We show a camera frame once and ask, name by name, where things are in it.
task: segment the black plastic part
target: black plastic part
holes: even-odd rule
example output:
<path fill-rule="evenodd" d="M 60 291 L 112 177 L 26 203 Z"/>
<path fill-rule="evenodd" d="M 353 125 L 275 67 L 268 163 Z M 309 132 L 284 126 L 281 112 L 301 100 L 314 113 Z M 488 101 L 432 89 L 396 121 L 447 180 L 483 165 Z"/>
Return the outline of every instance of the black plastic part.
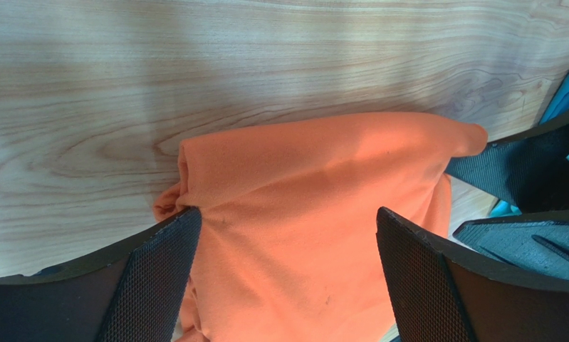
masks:
<path fill-rule="evenodd" d="M 403 342 L 569 341 L 568 280 L 496 261 L 385 208 L 377 225 Z"/>
<path fill-rule="evenodd" d="M 492 259 L 569 280 L 569 210 L 465 222 L 453 236 Z"/>
<path fill-rule="evenodd" d="M 37 275 L 0 278 L 0 342 L 170 341 L 201 224 L 189 209 Z"/>
<path fill-rule="evenodd" d="M 453 158 L 447 173 L 522 212 L 569 209 L 569 110 L 547 123 Z"/>

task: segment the light wood grain surface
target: light wood grain surface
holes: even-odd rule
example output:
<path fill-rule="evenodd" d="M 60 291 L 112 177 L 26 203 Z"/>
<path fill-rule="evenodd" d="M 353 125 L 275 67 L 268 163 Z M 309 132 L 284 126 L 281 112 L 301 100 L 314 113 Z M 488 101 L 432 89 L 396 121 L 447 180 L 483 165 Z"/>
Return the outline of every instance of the light wood grain surface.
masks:
<path fill-rule="evenodd" d="M 177 143 L 427 111 L 500 138 L 569 69 L 569 0 L 0 0 L 0 276 L 153 223 Z M 455 184 L 453 224 L 492 199 Z"/>

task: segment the orange cloth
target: orange cloth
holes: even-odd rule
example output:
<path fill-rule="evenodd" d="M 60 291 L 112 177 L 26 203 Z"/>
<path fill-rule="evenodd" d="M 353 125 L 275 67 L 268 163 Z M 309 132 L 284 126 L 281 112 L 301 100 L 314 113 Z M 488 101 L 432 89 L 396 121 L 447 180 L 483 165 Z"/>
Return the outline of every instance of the orange cloth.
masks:
<path fill-rule="evenodd" d="M 394 314 L 375 233 L 389 207 L 447 235 L 451 157 L 475 155 L 478 125 L 367 113 L 184 140 L 164 219 L 202 212 L 179 340 L 377 342 Z"/>

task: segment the orange fabric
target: orange fabric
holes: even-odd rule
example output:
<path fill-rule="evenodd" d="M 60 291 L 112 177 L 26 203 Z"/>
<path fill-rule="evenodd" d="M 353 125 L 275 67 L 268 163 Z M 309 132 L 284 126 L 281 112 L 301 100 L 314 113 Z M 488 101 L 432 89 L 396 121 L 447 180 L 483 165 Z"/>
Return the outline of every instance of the orange fabric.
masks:
<path fill-rule="evenodd" d="M 447 235 L 451 157 L 486 145 L 478 125 L 367 113 L 184 140 L 181 182 L 155 204 L 186 206 L 202 233 L 179 340 L 377 342 L 394 315 L 377 209 Z"/>

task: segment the wooden table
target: wooden table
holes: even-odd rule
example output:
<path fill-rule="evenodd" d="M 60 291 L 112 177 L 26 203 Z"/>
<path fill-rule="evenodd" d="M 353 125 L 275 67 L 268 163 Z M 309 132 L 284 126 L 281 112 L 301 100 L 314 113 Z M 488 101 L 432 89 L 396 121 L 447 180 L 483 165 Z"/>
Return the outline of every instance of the wooden table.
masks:
<path fill-rule="evenodd" d="M 569 69 L 569 0 L 0 0 L 0 276 L 138 232 L 204 133 L 425 111 L 500 138 Z M 492 199 L 455 185 L 453 225 Z"/>

